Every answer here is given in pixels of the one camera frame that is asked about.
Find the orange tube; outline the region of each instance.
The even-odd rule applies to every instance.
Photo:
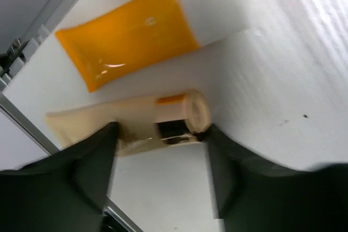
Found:
[[[178,0],[133,0],[56,32],[90,92],[165,59],[200,48]]]

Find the white surface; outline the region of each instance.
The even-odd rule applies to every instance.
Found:
[[[102,14],[125,1],[80,0],[60,27],[85,22],[99,8]],[[57,143],[44,122],[48,111],[197,88],[208,98],[213,121],[267,158],[296,169],[323,162],[348,162],[346,0],[245,0],[243,8],[251,25],[248,30],[130,74],[92,94],[51,35],[5,95]],[[203,197],[208,192],[204,178],[207,171],[201,162],[203,148],[196,148],[194,153],[201,155],[196,174],[179,171],[192,168],[191,157],[179,151],[185,149],[191,148],[173,148],[170,153],[164,149],[117,164],[115,182],[119,184],[114,184],[111,197],[121,208],[128,208],[126,214],[148,231],[172,231],[175,222],[183,222],[188,228],[206,224],[205,220],[211,218],[211,203]],[[162,172],[166,167],[172,170],[169,177]],[[175,177],[181,178],[178,184],[193,180],[188,184],[190,189],[172,190]],[[202,193],[201,205],[195,207],[197,190],[193,187]],[[161,196],[155,198],[157,190]],[[132,197],[138,201],[125,206]],[[173,207],[166,211],[164,204]],[[185,214],[192,218],[183,220],[181,211],[187,206],[192,208]],[[154,216],[156,222],[163,218],[161,225],[169,226],[157,228]]]
[[[202,45],[247,28],[243,2],[249,0],[180,0],[186,20]]]
[[[0,170],[13,170],[47,154],[0,111]]]
[[[83,23],[127,1],[129,0],[79,0],[57,29]],[[4,95],[61,148],[44,120],[47,112],[148,93],[185,90],[193,86],[188,83],[195,81],[196,74],[188,74],[194,67],[192,62],[185,70],[181,70],[182,65],[177,62],[173,64],[174,67],[169,63],[163,68],[164,71],[158,71],[162,67],[149,67],[140,74],[115,81],[98,92],[88,93],[73,63],[54,34],[51,34],[11,82]],[[168,88],[162,81],[161,74],[165,75],[166,71],[173,69],[181,71],[181,76],[177,79],[178,74],[168,75],[169,81],[173,78],[173,84],[179,80],[175,88]],[[23,88],[23,81],[28,83],[27,88]],[[198,89],[201,89],[199,79],[197,84]],[[19,96],[25,97],[26,101],[18,101]],[[204,151],[203,145],[198,145],[171,148],[168,151],[163,149],[120,159],[116,165],[110,198],[144,232],[220,231],[220,221],[213,219]]]

